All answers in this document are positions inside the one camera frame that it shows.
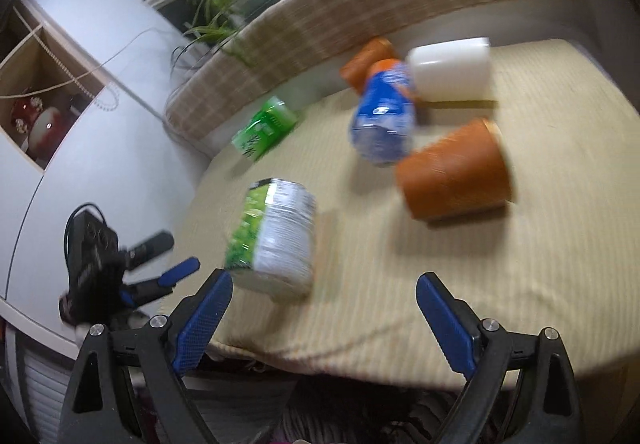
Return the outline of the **green tea bottle cup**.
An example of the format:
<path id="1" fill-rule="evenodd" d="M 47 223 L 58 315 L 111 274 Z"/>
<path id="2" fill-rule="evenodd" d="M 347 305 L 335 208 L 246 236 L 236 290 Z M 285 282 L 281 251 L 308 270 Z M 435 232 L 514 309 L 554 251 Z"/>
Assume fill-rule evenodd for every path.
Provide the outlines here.
<path id="1" fill-rule="evenodd" d="M 277 97 L 269 98 L 248 124 L 232 138 L 231 144 L 251 161 L 262 158 L 297 125 L 298 116 Z"/>

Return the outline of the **near orange paper cup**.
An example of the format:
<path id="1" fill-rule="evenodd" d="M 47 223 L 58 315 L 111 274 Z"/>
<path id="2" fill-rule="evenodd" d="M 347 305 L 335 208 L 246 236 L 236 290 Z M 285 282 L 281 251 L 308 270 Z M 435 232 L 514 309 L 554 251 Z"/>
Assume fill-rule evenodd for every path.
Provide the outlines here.
<path id="1" fill-rule="evenodd" d="M 395 167 L 410 215 L 435 221 L 512 201 L 511 172 L 497 124 L 477 118 L 411 153 Z"/>

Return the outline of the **orange paper cup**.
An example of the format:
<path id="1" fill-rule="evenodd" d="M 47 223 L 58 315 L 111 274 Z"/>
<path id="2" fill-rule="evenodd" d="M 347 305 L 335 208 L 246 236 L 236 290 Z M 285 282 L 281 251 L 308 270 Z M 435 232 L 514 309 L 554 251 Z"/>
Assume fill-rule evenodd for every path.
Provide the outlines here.
<path id="1" fill-rule="evenodd" d="M 411 153 L 395 167 L 410 215 L 435 221 L 512 201 L 511 172 L 497 124 L 477 118 Z"/>
<path id="2" fill-rule="evenodd" d="M 366 88 L 369 68 L 378 61 L 395 59 L 396 56 L 396 49 L 388 39 L 375 37 L 341 67 L 340 76 L 352 90 L 362 94 Z"/>

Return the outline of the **far orange paper cup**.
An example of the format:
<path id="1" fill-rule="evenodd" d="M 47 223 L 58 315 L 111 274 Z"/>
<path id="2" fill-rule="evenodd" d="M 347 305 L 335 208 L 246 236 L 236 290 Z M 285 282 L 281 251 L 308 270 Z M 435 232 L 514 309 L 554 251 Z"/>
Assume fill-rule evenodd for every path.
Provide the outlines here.
<path id="1" fill-rule="evenodd" d="M 396 49 L 388 39 L 375 37 L 341 67 L 340 76 L 352 90 L 362 94 L 366 88 L 369 68 L 378 61 L 395 59 L 396 56 Z"/>

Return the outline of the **white paper cup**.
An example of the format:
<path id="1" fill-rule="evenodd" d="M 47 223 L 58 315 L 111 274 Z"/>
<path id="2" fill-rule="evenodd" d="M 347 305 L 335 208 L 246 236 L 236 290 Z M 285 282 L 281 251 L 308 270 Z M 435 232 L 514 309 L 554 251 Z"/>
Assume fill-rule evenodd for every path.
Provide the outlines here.
<path id="1" fill-rule="evenodd" d="M 491 83 L 488 37 L 439 42 L 411 49 L 406 56 L 414 91 L 424 102 L 485 100 Z"/>

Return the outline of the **red white vase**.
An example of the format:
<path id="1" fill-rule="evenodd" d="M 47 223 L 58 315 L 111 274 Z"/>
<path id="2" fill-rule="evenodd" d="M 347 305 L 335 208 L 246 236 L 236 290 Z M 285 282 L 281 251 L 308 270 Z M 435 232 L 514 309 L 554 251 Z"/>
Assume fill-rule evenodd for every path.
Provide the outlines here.
<path id="1" fill-rule="evenodd" d="M 70 130 L 70 119 L 55 106 L 46 106 L 40 97 L 14 101 L 11 125 L 27 135 L 28 149 L 33 159 L 49 160 Z"/>

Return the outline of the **striped yellow mat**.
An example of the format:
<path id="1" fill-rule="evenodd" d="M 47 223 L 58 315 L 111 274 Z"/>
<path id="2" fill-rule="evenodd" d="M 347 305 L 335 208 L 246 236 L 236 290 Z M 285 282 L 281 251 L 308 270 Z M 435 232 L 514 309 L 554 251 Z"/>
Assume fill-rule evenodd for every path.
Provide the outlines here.
<path id="1" fill-rule="evenodd" d="M 226 147 L 210 163 L 172 257 L 201 268 L 169 312 L 224 263 L 247 189 L 295 181 L 316 197 L 314 288 L 297 303 L 236 290 L 209 343 L 299 374 L 453 388 L 416 305 L 416 280 L 438 274 L 482 317 L 510 331 L 559 331 L 579 376 L 639 354 L 639 115 L 568 42 L 501 47 L 492 92 L 515 201 L 505 211 L 429 225 L 413 220 L 392 168 L 348 140 L 357 98 L 321 99 L 271 153 L 247 163 Z"/>

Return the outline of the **blue label water bottle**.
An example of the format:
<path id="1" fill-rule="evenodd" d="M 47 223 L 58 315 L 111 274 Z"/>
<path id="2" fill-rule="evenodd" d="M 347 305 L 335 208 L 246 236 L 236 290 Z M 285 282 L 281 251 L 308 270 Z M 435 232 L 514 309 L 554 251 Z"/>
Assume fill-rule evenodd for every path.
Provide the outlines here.
<path id="1" fill-rule="evenodd" d="M 401 60 L 375 62 L 350 123 L 350 143 L 378 166 L 397 164 L 412 148 L 416 109 L 407 65 Z"/>

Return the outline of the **beige plaid cloth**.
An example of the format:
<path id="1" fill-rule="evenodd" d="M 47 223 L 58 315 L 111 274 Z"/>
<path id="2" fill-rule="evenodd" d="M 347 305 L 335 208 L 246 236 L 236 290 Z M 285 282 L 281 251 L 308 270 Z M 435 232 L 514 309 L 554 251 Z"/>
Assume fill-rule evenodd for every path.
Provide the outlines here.
<path id="1" fill-rule="evenodd" d="M 449 12 L 512 0 L 280 0 L 177 91 L 169 126 L 200 141 L 245 105 L 309 68 Z"/>

